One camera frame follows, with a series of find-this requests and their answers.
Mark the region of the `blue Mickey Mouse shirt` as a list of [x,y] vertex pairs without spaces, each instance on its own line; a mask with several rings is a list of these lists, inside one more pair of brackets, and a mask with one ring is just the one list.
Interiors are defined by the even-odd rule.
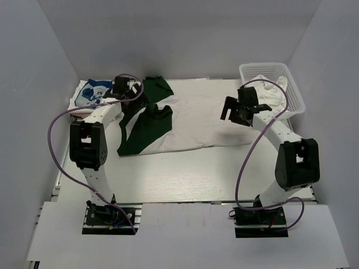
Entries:
[[88,79],[75,98],[75,105],[78,107],[100,104],[105,93],[112,87],[110,80]]

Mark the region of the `pink shirt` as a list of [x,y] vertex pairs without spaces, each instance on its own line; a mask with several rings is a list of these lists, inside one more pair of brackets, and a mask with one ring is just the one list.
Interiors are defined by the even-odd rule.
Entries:
[[73,112],[71,113],[71,115],[74,118],[80,118],[80,119],[85,119],[87,118],[91,113],[79,113],[79,112]]

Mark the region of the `white green Charlie Brown shirt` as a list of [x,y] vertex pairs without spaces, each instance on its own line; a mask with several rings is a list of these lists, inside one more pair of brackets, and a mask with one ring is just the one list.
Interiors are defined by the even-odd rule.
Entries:
[[220,119],[226,96],[238,83],[216,80],[167,82],[147,77],[139,100],[124,106],[119,122],[120,157],[247,145],[248,127]]

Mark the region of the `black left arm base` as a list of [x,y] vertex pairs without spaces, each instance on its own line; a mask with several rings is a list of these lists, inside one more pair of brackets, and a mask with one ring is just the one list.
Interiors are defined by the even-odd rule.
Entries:
[[125,206],[122,208],[125,212],[123,213],[108,205],[98,206],[90,201],[87,204],[82,235],[135,235],[128,219],[138,231],[141,216],[140,207]]

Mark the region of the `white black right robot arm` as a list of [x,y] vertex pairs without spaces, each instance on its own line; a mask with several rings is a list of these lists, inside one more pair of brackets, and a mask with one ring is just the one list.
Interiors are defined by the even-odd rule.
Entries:
[[[229,119],[233,123],[252,127],[260,132],[245,157],[237,178],[234,198],[237,206],[245,211],[253,211],[254,219],[267,223],[274,216],[273,208],[294,200],[293,195],[302,188],[316,183],[320,179],[319,146],[313,138],[304,139],[295,134],[278,120],[268,105],[240,102],[227,96],[221,113],[221,120]],[[262,137],[277,151],[274,169],[274,181],[261,194],[256,207],[243,207],[238,199],[239,186],[245,166]]]

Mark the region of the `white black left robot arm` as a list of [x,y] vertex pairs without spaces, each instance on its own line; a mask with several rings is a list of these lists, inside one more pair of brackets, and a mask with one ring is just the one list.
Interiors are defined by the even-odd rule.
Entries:
[[70,159],[86,179],[84,186],[90,190],[91,202],[102,206],[99,217],[107,224],[118,219],[119,211],[104,169],[108,157],[105,130],[122,113],[123,107],[142,98],[143,85],[135,83],[135,88],[133,91],[132,88],[113,85],[89,116],[70,125]]

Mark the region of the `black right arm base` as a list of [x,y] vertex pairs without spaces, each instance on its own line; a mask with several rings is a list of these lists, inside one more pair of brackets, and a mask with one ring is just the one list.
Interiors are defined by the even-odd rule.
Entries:
[[229,212],[234,220],[236,238],[287,238],[287,221],[282,207],[245,211],[234,207]]

